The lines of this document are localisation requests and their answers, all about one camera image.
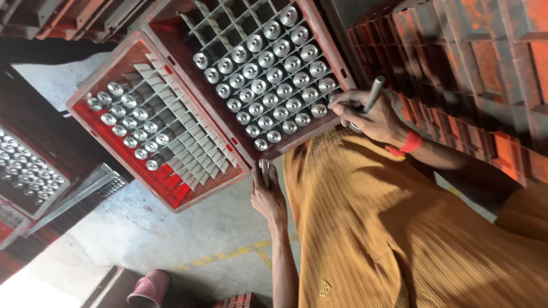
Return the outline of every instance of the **hand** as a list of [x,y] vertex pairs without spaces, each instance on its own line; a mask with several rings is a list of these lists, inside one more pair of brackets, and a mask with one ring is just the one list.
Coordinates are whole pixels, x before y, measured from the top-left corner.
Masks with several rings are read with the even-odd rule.
[[407,125],[398,118],[383,93],[368,113],[361,112],[368,99],[369,91],[352,89],[335,95],[328,108],[341,117],[342,126],[348,127],[352,122],[371,139],[402,147],[409,132]]
[[275,228],[287,229],[287,205],[278,182],[278,171],[269,162],[269,187],[265,186],[259,162],[255,162],[253,184],[251,188],[251,205],[269,222],[271,231]]

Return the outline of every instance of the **yellow floor marking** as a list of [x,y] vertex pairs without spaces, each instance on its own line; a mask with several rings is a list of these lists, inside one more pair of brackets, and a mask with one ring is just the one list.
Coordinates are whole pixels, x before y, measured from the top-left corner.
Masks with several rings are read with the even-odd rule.
[[[289,241],[295,242],[299,240],[299,236],[296,234],[289,235]],[[187,262],[184,264],[181,264],[175,268],[175,270],[189,270],[193,267],[203,266],[206,264],[214,263],[221,260],[231,259],[239,255],[248,254],[252,252],[256,252],[257,255],[261,258],[261,260],[265,263],[266,267],[268,267],[270,270],[272,269],[272,261],[270,260],[269,255],[263,250],[263,248],[267,248],[272,246],[272,241],[261,241],[254,244],[251,244],[249,246],[242,246],[239,248],[236,248],[234,250],[229,250],[227,252],[222,252],[218,254],[214,254],[212,256],[205,256],[203,258],[198,258],[194,261]]]

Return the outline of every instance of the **red wristband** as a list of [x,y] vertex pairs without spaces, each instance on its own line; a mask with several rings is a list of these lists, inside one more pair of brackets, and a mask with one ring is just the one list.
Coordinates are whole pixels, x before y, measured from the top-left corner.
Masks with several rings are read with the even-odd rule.
[[407,134],[406,141],[400,149],[397,149],[390,145],[385,146],[384,149],[388,150],[388,152],[392,153],[392,155],[400,158],[405,157],[406,153],[413,152],[416,149],[420,148],[422,144],[423,137],[419,133],[410,129],[409,133]]

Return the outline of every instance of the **person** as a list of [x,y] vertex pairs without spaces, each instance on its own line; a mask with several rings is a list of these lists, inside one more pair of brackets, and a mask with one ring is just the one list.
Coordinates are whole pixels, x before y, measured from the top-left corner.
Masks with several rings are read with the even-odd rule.
[[[523,188],[476,158],[421,141],[384,96],[368,114],[351,108],[368,95],[349,90],[328,106],[342,126],[365,134],[336,127],[283,156],[300,277],[277,170],[266,187],[255,168],[252,205],[272,236],[274,307],[548,307],[546,185]],[[409,148],[409,138],[407,159],[382,147]],[[496,222],[410,159],[461,179],[474,200],[505,203],[492,209]]]

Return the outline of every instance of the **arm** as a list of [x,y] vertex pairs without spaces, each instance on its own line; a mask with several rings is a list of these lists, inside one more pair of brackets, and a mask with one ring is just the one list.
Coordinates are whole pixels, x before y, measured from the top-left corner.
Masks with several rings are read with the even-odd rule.
[[299,275],[287,233],[287,205],[278,182],[278,171],[270,164],[270,185],[266,187],[255,163],[251,204],[268,221],[272,236],[272,280],[274,308],[296,308],[299,302]]
[[[329,108],[341,117],[343,126],[348,126],[350,121],[371,139],[401,148],[410,128],[397,117],[383,95],[367,114],[348,107],[365,104],[368,97],[367,91],[348,90],[334,97]],[[468,198],[494,213],[521,188],[518,182],[494,166],[428,139],[409,154],[433,167]]]

